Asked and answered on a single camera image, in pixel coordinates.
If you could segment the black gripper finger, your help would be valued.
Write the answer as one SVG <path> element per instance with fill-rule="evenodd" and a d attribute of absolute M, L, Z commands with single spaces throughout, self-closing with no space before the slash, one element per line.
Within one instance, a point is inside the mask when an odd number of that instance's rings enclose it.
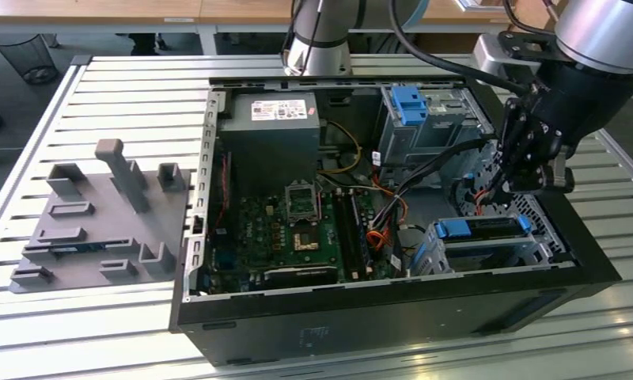
<path fill-rule="evenodd" d="M 562 138 L 554 136 L 544 144 L 541 150 L 540 176 L 541 192 L 570 193 L 574 190 L 574 174 L 566 166 L 570 147 L 562 143 Z"/>
<path fill-rule="evenodd" d="M 536 152 L 541 126 L 532 115 L 537 100 L 537 97 L 516 97 L 504 104 L 497 187 L 509 193 L 541 194 L 544 190 L 544 170 Z"/>

